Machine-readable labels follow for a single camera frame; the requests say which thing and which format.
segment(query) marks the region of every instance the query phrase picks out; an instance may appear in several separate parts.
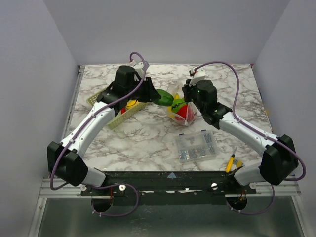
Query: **white marble surface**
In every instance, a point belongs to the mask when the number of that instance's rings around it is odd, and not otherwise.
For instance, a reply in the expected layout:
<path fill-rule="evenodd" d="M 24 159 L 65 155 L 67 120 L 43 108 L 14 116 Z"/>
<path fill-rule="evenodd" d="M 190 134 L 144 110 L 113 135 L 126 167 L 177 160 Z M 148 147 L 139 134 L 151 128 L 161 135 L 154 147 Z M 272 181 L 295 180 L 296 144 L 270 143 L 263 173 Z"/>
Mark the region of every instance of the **white marble surface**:
<path fill-rule="evenodd" d="M 240 78 L 237 113 L 261 129 L 271 131 L 250 65 L 233 65 Z M 71 130 L 90 111 L 87 98 L 107 87 L 114 80 L 119 65 L 86 66 L 75 105 Z M 155 88 L 167 89 L 170 84 L 184 83 L 189 79 L 193 65 L 153 64 L 147 75 Z M 236 91 L 233 72 L 222 65 L 204 68 L 207 79 L 218 91 L 219 102 L 231 107 Z M 212 130 L 220 154 L 210 160 L 181 163 L 174 146 L 174 136 L 203 129 Z M 143 110 L 114 130 L 106 127 L 97 135 L 83 158 L 87 165 L 98 169 L 126 171 L 191 171 L 225 170 L 233 149 L 238 146 L 236 158 L 246 165 L 260 162 L 260 157 L 250 147 L 234 136 L 217 130 L 199 117 L 191 126 L 177 125 L 165 114 L 162 107 L 149 104 Z"/>

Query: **screwdriver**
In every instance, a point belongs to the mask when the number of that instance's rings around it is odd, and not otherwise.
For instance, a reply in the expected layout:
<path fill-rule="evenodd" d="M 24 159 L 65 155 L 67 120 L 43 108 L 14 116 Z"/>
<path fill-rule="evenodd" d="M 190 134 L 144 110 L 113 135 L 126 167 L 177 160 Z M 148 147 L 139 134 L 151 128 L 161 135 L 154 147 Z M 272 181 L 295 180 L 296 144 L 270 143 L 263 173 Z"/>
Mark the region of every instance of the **screwdriver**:
<path fill-rule="evenodd" d="M 237 151 L 237 147 L 233 151 L 233 154 L 232 154 L 231 158 L 229 159 L 229 162 L 228 162 L 228 164 L 226 166 L 226 173 L 229 173 L 231 171 L 231 168 L 232 168 L 233 164 L 236 165 L 237 168 L 243 166 L 243 163 L 241 161 L 235 159 L 236 151 Z"/>

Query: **wall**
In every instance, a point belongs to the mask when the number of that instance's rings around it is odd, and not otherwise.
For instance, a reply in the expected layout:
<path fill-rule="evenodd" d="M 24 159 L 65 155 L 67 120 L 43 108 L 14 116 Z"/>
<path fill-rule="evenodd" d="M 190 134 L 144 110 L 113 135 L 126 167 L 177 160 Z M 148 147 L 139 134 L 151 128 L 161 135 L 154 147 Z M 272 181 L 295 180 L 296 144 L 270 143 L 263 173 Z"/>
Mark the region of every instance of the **wall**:
<path fill-rule="evenodd" d="M 255 61 L 289 0 L 44 0 L 80 64 Z"/>
<path fill-rule="evenodd" d="M 254 74 L 277 134 L 288 134 L 304 159 L 300 181 L 316 233 L 316 1 L 291 0 L 255 62 Z"/>
<path fill-rule="evenodd" d="M 42 0 L 0 2 L 0 236 L 27 236 L 78 68 Z"/>

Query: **cable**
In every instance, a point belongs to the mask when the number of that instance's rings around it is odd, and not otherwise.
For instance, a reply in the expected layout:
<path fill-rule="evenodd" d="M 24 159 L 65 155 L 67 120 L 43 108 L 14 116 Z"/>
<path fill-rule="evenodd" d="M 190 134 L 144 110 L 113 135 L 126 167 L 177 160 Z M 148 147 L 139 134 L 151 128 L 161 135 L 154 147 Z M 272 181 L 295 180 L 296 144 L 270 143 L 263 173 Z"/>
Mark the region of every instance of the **cable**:
<path fill-rule="evenodd" d="M 234 103 L 233 103 L 233 115 L 234 115 L 235 119 L 236 119 L 238 122 L 240 122 L 242 125 L 244 125 L 245 127 L 247 127 L 248 129 L 250 129 L 251 131 L 253 131 L 253 132 L 259 134 L 260 136 L 266 137 L 266 135 L 265 135 L 264 133 L 258 131 L 257 129 L 253 128 L 252 126 L 250 126 L 250 125 L 248 125 L 247 123 L 245 123 L 244 121 L 242 121 L 242 119 L 241 119 L 240 117 L 238 117 L 237 114 L 236 114 L 236 103 L 237 103 L 237 98 L 238 98 L 238 94 L 239 94 L 239 76 L 238 76 L 236 70 L 232 67 L 232 65 L 230 65 L 230 64 L 228 64 L 228 63 L 225 63 L 225 62 L 222 62 L 222 61 L 214 61 L 214 62 L 204 63 L 204 64 L 198 66 L 197 68 L 194 68 L 194 71 L 196 72 L 198 69 L 200 69 L 200 68 L 202 68 L 202 67 L 204 67 L 204 66 L 206 66 L 206 65 L 218 64 L 218 63 L 219 63 L 219 64 L 224 64 L 224 65 L 228 66 L 228 67 L 234 72 L 234 74 L 235 74 L 235 76 L 236 76 L 237 89 L 236 89 L 236 95 L 235 95 L 235 99 L 234 99 Z M 305 175 L 306 175 L 306 166 L 305 166 L 303 160 L 302 160 L 294 151 L 292 151 L 289 147 L 287 147 L 286 145 L 284 145 L 282 142 L 280 142 L 280 141 L 278 141 L 278 140 L 276 140 L 276 139 L 274 139 L 274 138 L 272 138 L 272 137 L 269 137 L 269 136 L 267 136 L 266 138 L 267 138 L 268 140 L 270 140 L 270 141 L 273 141 L 273 142 L 279 144 L 279 145 L 282 146 L 283 148 L 285 148 L 287 151 L 289 151 L 291 154 L 293 154 L 293 155 L 298 159 L 298 161 L 301 163 L 301 166 L 302 166 L 302 168 L 303 168 L 303 173 L 302 173 L 302 175 L 301 175 L 300 177 L 298 177 L 298 178 L 288 178 L 288 179 L 285 179 L 285 180 L 286 180 L 286 181 L 299 181 L 299 180 L 303 179 L 303 178 L 305 177 Z"/>
<path fill-rule="evenodd" d="M 243 212 L 243 211 L 238 211 L 236 209 L 233 209 L 232 206 L 230 206 L 230 204 L 226 201 L 227 206 L 231 209 L 231 211 L 242 214 L 242 215 L 260 215 L 262 213 L 265 213 L 266 211 L 270 210 L 270 208 L 273 206 L 275 199 L 276 199 L 276 192 L 275 189 L 273 187 L 273 185 L 271 185 L 272 188 L 272 200 L 269 204 L 269 206 L 266 207 L 266 209 L 263 209 L 262 211 L 258 211 L 258 212 Z"/>
<path fill-rule="evenodd" d="M 119 186 L 119 185 L 125 185 L 125 186 L 129 186 L 133 189 L 133 191 L 136 193 L 136 203 L 134 205 L 134 207 L 129 210 L 128 212 L 126 213 L 122 213 L 122 214 L 107 214 L 107 213 L 103 213 L 103 212 L 97 212 L 96 210 L 94 210 L 94 203 L 91 204 L 91 207 L 92 207 L 92 214 L 94 213 L 97 213 L 99 214 L 100 216 L 112 216 L 112 217 L 120 217 L 120 216 L 127 216 L 128 214 L 132 213 L 133 211 L 136 210 L 137 206 L 138 206 L 138 202 L 139 202 L 139 195 L 138 195 L 138 192 L 136 190 L 136 188 L 130 184 L 112 184 L 112 185 L 109 185 L 109 186 L 104 186 L 104 187 L 93 187 L 94 189 L 108 189 L 108 188 L 112 188 L 112 187 L 116 187 L 116 186 Z"/>
<path fill-rule="evenodd" d="M 140 57 L 140 59 L 142 60 L 143 65 L 145 65 L 145 59 L 144 59 L 143 56 L 142 56 L 140 53 L 138 53 L 138 52 L 132 52 L 132 53 L 130 54 L 129 58 L 131 59 L 132 55 L 134 55 L 134 54 L 138 55 L 138 56 Z M 128 97 L 131 96 L 136 90 L 138 90 L 138 88 L 142 85 L 142 83 L 143 83 L 144 80 L 145 80 L 145 77 L 146 77 L 146 70 L 147 70 L 147 69 L 144 68 L 144 74 L 143 74 L 142 79 L 140 80 L 140 82 L 138 83 L 138 85 L 137 85 L 130 93 L 128 93 L 127 95 L 125 95 L 125 96 L 123 96 L 123 97 L 121 97 L 121 98 L 119 98 L 119 99 L 116 100 L 116 101 L 113 101 L 113 102 L 111 102 L 111 103 L 109 103 L 109 104 L 103 106 L 102 108 L 100 108 L 99 110 L 97 110 L 97 111 L 94 113 L 94 116 L 97 116 L 99 113 L 101 113 L 102 111 L 104 111 L 106 108 L 108 108 L 108 107 L 110 107 L 110 106 L 112 106 L 112 105 L 115 105 L 116 103 L 118 103 L 118 102 L 120 102 L 120 101 L 122 101 L 122 100 L 128 98 Z M 77 131 L 77 132 L 75 133 L 75 135 L 72 137 L 72 140 L 75 140 L 75 139 L 78 137 L 78 135 L 79 135 L 79 134 L 81 133 L 81 131 L 88 125 L 88 123 L 89 123 L 92 119 L 94 119 L 94 116 L 89 117 L 89 118 L 84 122 L 84 124 L 78 129 L 78 131 Z M 66 182 L 66 183 L 64 183 L 64 184 L 62 184 L 62 185 L 60 185 L 60 186 L 58 186 L 58 187 L 54 187 L 54 186 L 53 186 L 53 181 L 54 181 L 54 176 L 55 176 L 55 174 L 56 174 L 56 170 L 57 170 L 58 164 L 59 164 L 61 158 L 63 157 L 64 153 L 66 152 L 66 150 L 68 149 L 68 147 L 69 147 L 71 144 L 72 144 L 71 142 L 69 142 L 69 143 L 66 144 L 66 146 L 65 146 L 64 149 L 61 151 L 61 153 L 59 154 L 59 156 L 58 156 L 58 158 L 57 158 L 57 160 L 56 160 L 56 162 L 55 162 L 55 165 L 54 165 L 53 170 L 52 170 L 52 172 L 51 172 L 50 181 L 49 181 L 49 185 L 50 185 L 50 188 L 51 188 L 52 190 L 58 190 L 58 189 L 60 189 L 60 188 L 62 188 L 63 186 L 65 186 L 65 185 L 68 184 L 68 182 Z"/>

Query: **blue triangle marker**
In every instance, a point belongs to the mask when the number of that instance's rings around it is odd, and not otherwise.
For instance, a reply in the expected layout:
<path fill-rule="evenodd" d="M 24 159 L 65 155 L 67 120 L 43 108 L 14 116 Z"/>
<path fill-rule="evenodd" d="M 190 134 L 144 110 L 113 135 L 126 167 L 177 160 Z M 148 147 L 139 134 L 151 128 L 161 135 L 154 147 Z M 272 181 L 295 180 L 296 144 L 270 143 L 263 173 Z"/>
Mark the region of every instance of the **blue triangle marker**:
<path fill-rule="evenodd" d="M 168 175 L 168 178 L 176 178 L 177 176 L 173 173 L 173 172 L 171 172 L 169 175 Z"/>

